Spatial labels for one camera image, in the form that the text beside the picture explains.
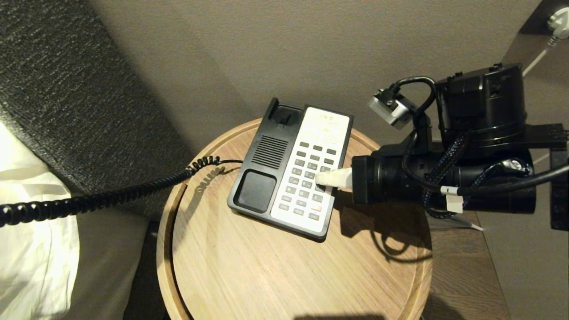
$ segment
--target wooden table top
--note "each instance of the wooden table top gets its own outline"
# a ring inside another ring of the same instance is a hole
[[[260,120],[196,158],[243,159]],[[352,130],[344,167],[378,145]],[[208,166],[174,187],[157,266],[172,319],[418,319],[431,283],[431,238],[415,207],[355,206],[339,190],[325,242],[241,216],[226,199],[239,164]]]

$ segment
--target landline phone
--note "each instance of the landline phone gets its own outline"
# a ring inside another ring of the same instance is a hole
[[[419,107],[400,93],[410,83],[431,89]],[[432,140],[424,113],[435,100],[442,142]],[[273,99],[245,161],[202,157],[177,174],[138,186],[2,204],[0,227],[116,206],[181,183],[205,166],[233,162],[243,165],[229,207],[316,241],[326,236],[333,187],[343,183],[353,187],[356,204],[414,203],[445,219],[462,209],[533,213],[535,186],[551,182],[551,227],[569,231],[569,132],[562,124],[526,124],[521,64],[457,72],[437,82],[423,76],[404,78],[380,89],[369,106],[388,124],[401,129],[412,122],[413,130],[398,145],[353,157],[349,169],[338,168],[353,116]],[[550,149],[552,169],[535,174],[530,148]],[[336,179],[322,179],[326,176]],[[318,185],[315,179],[328,183]]]

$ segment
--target coiled phone cord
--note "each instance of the coiled phone cord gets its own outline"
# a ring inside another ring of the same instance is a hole
[[[206,166],[218,166],[223,163],[242,163],[242,160],[220,160],[219,157],[202,157],[194,161],[184,171],[168,177],[100,194],[74,196],[54,201],[35,201],[27,203],[0,204],[0,227],[31,221],[63,218],[68,215],[83,214],[103,208],[114,207],[145,196],[149,196],[167,187],[188,180]]]

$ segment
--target beige wall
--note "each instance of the beige wall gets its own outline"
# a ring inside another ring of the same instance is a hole
[[[527,65],[546,41],[517,35],[539,0],[91,1],[194,151],[262,116],[275,96],[352,113],[356,129],[397,143],[409,128],[388,127],[367,108],[376,89],[502,60]],[[568,54],[569,42],[560,43],[526,78],[530,123],[569,128]],[[409,87],[403,94],[421,103],[427,91]],[[567,315],[567,236],[549,230],[547,195],[541,198],[535,216],[481,216],[514,319],[547,318],[544,310]],[[524,230],[534,242],[508,236]]]

